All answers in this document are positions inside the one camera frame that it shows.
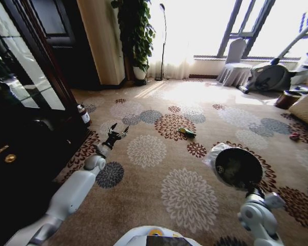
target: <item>patterned carpet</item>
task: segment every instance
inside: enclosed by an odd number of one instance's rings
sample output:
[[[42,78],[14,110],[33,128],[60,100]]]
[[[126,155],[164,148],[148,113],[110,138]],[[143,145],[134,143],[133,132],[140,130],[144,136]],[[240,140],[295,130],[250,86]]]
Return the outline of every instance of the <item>patterned carpet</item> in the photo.
[[[91,136],[57,177],[63,182],[105,140],[127,125],[97,183],[49,245],[113,245],[128,230],[158,225],[202,245],[253,245],[238,221],[245,193],[219,182],[202,159],[225,142],[260,161],[264,191],[286,201],[274,210],[285,245],[308,245],[308,126],[273,106],[276,93],[242,94],[215,80],[150,81],[120,90],[74,90],[92,120]],[[187,139],[177,132],[196,132]],[[300,140],[288,138],[298,131]]]

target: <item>glass cabinet door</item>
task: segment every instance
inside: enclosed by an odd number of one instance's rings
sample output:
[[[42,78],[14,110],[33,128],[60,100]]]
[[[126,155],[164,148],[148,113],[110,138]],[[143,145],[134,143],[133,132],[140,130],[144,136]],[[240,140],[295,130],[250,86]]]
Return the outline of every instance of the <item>glass cabinet door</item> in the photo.
[[[0,107],[65,110],[1,2]]]

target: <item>white chair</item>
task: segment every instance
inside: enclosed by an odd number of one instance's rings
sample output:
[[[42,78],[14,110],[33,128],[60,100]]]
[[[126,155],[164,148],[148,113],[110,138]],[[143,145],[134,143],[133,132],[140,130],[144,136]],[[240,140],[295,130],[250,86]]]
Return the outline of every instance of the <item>white chair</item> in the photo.
[[[240,63],[246,42],[238,38],[231,42],[226,64],[217,80],[223,86],[241,86],[247,82],[250,76],[251,65]]]

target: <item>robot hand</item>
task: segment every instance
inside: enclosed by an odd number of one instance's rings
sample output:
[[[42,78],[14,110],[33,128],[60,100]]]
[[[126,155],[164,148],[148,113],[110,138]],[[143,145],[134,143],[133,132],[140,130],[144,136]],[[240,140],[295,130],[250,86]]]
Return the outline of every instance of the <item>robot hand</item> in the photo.
[[[255,246],[284,245],[276,233],[277,221],[271,213],[272,208],[284,205],[284,200],[274,192],[265,197],[260,190],[254,189],[247,194],[238,217],[243,227],[253,234]]]

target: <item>potted plant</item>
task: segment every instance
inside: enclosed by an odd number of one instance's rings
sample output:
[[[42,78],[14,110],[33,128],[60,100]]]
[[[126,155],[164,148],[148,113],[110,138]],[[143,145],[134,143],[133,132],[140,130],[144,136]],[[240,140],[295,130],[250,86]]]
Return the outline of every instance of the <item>potted plant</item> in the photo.
[[[143,81],[149,67],[148,57],[152,55],[152,39],[155,30],[150,25],[150,0],[113,0],[111,5],[118,8],[120,40],[123,53],[131,59],[133,72]]]

